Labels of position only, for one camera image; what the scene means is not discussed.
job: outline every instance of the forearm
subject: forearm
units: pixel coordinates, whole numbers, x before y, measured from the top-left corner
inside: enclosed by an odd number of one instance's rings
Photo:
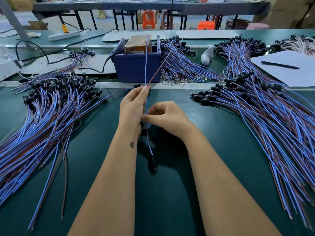
[[[138,139],[125,129],[118,127],[68,236],[134,234]]]
[[[207,235],[281,235],[197,129],[186,137]]]

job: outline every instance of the gray post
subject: gray post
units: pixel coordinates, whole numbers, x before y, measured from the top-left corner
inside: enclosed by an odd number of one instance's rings
[[[14,12],[12,11],[11,7],[7,3],[6,0],[0,0],[0,9],[2,10],[3,14],[6,16],[10,24],[13,26],[13,28],[17,31],[17,33],[20,35],[21,40],[27,40],[31,41],[29,36],[26,34],[25,30],[23,29],[21,23],[14,15]],[[31,43],[24,42],[26,46],[31,46]]]

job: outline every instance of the black pen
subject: black pen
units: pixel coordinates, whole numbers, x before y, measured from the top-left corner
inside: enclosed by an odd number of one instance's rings
[[[262,64],[266,65],[274,65],[274,66],[279,66],[287,69],[300,69],[299,67],[291,66],[291,65],[286,65],[286,64],[278,64],[278,63],[272,63],[272,62],[267,62],[267,61],[262,61],[260,62]]]

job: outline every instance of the person's left hand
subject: person's left hand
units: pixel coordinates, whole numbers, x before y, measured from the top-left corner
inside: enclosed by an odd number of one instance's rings
[[[128,130],[139,137],[141,134],[141,118],[143,106],[149,94],[150,86],[141,86],[131,90],[120,102],[119,124],[118,127]]]

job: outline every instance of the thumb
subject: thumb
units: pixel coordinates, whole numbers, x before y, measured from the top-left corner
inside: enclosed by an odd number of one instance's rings
[[[149,88],[147,86],[144,86],[141,92],[139,93],[139,95],[134,99],[134,101],[143,105],[146,98],[148,97],[148,94],[149,94]]]
[[[144,122],[151,123],[151,124],[154,124],[154,125],[160,127],[161,116],[144,114],[144,115],[142,115],[142,120]]]

